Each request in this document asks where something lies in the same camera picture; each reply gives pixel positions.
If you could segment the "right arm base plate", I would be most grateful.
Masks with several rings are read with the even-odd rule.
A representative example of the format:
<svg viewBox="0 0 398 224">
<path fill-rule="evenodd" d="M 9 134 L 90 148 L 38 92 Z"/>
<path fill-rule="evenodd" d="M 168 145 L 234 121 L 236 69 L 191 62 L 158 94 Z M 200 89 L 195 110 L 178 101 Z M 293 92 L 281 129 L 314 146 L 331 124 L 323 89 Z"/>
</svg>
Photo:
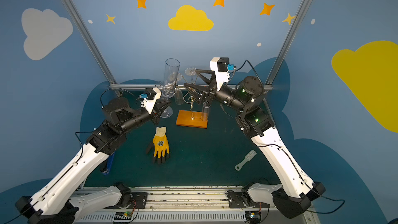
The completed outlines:
<svg viewBox="0 0 398 224">
<path fill-rule="evenodd" d="M 269 208 L 270 205 L 268 203 L 262 202 L 254 202 L 248 193 L 246 192 L 237 192 L 228 190 L 226 192 L 226 196 L 229 202 L 229 208 Z"/>
</svg>

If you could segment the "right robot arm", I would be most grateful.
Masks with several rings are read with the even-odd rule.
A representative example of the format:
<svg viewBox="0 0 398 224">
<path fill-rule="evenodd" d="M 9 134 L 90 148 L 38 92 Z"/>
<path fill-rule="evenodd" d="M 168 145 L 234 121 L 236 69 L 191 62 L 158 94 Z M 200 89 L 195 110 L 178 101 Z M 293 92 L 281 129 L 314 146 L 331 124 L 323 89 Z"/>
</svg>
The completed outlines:
<svg viewBox="0 0 398 224">
<path fill-rule="evenodd" d="M 312 202 L 323 196 L 325 187 L 302 170 L 282 141 L 275 122 L 260 106 L 266 92 L 258 75 L 245 77 L 232 89 L 228 86 L 227 72 L 198 69 L 196 73 L 205 85 L 185 83 L 184 88 L 200 104 L 216 101 L 233 109 L 240 130 L 264 154 L 279 178 L 277 185 L 251 183 L 244 187 L 244 204 L 273 205 L 288 219 L 307 212 Z"/>
</svg>

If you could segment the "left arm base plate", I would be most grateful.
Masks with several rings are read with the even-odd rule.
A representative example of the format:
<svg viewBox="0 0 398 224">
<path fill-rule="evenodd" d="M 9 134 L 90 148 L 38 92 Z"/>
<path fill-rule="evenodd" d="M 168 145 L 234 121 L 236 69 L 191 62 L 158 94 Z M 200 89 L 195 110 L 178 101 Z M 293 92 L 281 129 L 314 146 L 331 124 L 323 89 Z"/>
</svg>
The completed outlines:
<svg viewBox="0 0 398 224">
<path fill-rule="evenodd" d="M 146 206 L 148 194 L 146 192 L 132 192 L 124 194 L 118 203 L 120 209 L 143 209 Z"/>
</svg>

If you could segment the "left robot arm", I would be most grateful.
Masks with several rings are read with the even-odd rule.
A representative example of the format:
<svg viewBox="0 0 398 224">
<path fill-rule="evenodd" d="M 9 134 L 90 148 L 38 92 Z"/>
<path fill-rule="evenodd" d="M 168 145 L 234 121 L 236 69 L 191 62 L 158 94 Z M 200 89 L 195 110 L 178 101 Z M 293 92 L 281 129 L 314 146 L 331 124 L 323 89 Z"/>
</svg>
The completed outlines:
<svg viewBox="0 0 398 224">
<path fill-rule="evenodd" d="M 131 190 L 122 183 L 97 193 L 73 198 L 72 194 L 100 164 L 126 142 L 127 134 L 148 121 L 159 123 L 171 102 L 154 97 L 144 99 L 138 109 L 118 97 L 102 106 L 105 120 L 91 132 L 77 155 L 45 187 L 32 196 L 22 196 L 15 207 L 29 224 L 73 224 L 100 209 L 129 207 Z"/>
</svg>

